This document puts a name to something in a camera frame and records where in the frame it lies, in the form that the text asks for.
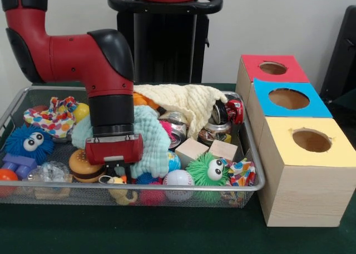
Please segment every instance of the metal basket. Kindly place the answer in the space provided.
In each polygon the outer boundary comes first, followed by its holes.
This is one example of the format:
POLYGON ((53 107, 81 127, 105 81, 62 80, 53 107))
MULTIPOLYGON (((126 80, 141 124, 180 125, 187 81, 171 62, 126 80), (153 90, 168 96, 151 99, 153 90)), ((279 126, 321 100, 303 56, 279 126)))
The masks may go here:
MULTIPOLYGON (((226 92, 226 94, 237 96, 233 92, 226 92)), ((36 105, 48 104, 53 96, 60 99, 74 96, 77 101, 87 103, 87 93, 81 87, 33 86, 21 90, 0 119, 1 166, 5 155, 4 142, 16 127, 23 125, 24 111, 36 105)), ((76 181, 72 183, 0 181, 0 203, 243 208, 254 191, 264 186, 265 176, 248 118, 239 129, 235 127, 233 131, 233 143, 238 145, 236 160, 247 157, 255 163, 256 179, 253 186, 158 186, 76 181), (172 197, 171 194, 174 194, 174 200, 168 199, 172 197), (202 197, 214 199, 207 201, 202 197)), ((47 161, 58 161, 68 166, 69 157, 75 150, 76 148, 70 142, 56 143, 55 150, 47 157, 47 161)))

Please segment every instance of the baseball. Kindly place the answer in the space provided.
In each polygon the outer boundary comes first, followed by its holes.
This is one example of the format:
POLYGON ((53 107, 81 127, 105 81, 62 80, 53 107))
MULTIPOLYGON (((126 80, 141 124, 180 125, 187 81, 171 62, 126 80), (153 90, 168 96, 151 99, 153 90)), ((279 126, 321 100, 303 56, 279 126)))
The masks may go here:
MULTIPOLYGON (((174 170, 166 175, 163 185, 168 186, 193 186, 194 180, 191 175, 184 170, 174 170)), ((170 201, 186 201, 193 195, 193 191, 165 191, 166 197, 170 201)))

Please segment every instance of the colorful polka dot fabric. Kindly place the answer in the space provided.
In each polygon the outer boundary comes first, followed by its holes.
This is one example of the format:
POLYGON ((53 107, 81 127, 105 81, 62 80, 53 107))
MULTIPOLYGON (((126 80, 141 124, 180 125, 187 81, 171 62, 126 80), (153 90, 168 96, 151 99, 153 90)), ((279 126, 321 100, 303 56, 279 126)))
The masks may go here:
POLYGON ((242 161, 230 163, 228 175, 230 176, 230 184, 232 186, 253 186, 256 176, 255 164, 251 161, 242 161))
MULTIPOLYGON (((242 161, 229 163, 227 167, 230 180, 227 181, 227 186, 253 186, 255 182, 256 169, 255 164, 251 161, 242 161)), ((221 192, 221 197, 227 200, 232 207, 241 208, 244 203, 246 192, 221 192)))
POLYGON ((53 137, 65 138, 76 120, 73 111, 77 105, 73 97, 63 100, 52 97, 47 111, 38 112, 29 108, 24 112, 23 118, 29 124, 43 128, 53 137))

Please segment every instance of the blue fuzzy toy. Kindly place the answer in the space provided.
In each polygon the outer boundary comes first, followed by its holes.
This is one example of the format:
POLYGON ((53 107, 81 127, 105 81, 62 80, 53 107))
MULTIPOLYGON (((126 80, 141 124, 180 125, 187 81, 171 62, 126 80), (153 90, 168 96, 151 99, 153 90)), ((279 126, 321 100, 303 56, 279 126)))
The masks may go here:
POLYGON ((34 158, 37 164, 41 165, 47 154, 53 152, 54 146, 51 136, 43 129, 23 125, 7 138, 5 151, 14 156, 34 158))
POLYGON ((136 184, 138 184, 138 185, 148 185, 150 183, 158 182, 158 181, 159 181, 159 179, 158 178, 153 178, 151 173, 145 172, 144 174, 138 176, 138 178, 136 180, 136 184))

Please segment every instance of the light blue fuzzy cloth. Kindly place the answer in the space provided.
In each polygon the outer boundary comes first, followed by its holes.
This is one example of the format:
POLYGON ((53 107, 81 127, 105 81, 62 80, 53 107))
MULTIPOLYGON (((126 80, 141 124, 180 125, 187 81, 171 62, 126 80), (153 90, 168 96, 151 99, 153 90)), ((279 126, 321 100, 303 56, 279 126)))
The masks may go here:
MULTIPOLYGON (((138 178, 145 172, 153 178, 164 178, 169 170, 167 151, 171 143, 167 132, 158 121, 157 113, 149 106, 135 106, 135 133, 142 134, 144 154, 142 160, 131 166, 132 178, 138 178)), ((80 121, 73 129, 72 144, 85 149, 85 140, 93 137, 90 116, 80 121)))

